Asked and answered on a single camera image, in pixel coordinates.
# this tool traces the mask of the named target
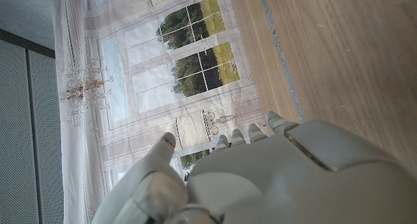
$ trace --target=floor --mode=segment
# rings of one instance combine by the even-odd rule
[[[417,175],[416,0],[232,4],[264,112],[341,126]]]

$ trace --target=gray panel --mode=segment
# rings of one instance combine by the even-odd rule
[[[38,223],[25,50],[0,40],[0,223]]]
[[[286,136],[333,171],[371,161],[397,163],[371,143],[327,122],[301,124],[289,130]]]
[[[29,52],[43,223],[62,223],[64,192],[55,60]]]
[[[53,49],[50,0],[0,0],[0,28]]]

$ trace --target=robot finger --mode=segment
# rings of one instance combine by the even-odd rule
[[[231,147],[239,146],[239,145],[245,145],[246,141],[243,138],[242,132],[238,129],[234,129],[232,131],[232,145]]]
[[[148,154],[156,154],[169,163],[174,153],[175,144],[175,136],[172,133],[166,132],[152,146]]]
[[[273,111],[266,114],[266,121],[276,134],[284,134],[287,130],[298,126],[297,123],[289,122]]]
[[[216,149],[228,148],[228,147],[229,147],[229,142],[227,141],[226,136],[224,135],[219,136],[219,138],[217,139]]]
[[[250,143],[258,142],[262,139],[267,138],[267,136],[264,133],[262,133],[262,131],[255,124],[249,125],[248,132]]]

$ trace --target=printed backdrop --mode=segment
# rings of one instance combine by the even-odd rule
[[[265,123],[230,0],[52,1],[65,223],[90,223],[164,132],[186,176],[217,136]]]

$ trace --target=robotic hand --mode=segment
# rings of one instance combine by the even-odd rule
[[[100,205],[93,223],[416,223],[417,182],[398,162],[331,124],[266,119],[250,143],[233,130],[231,147],[194,166],[187,185],[169,166],[165,133]]]

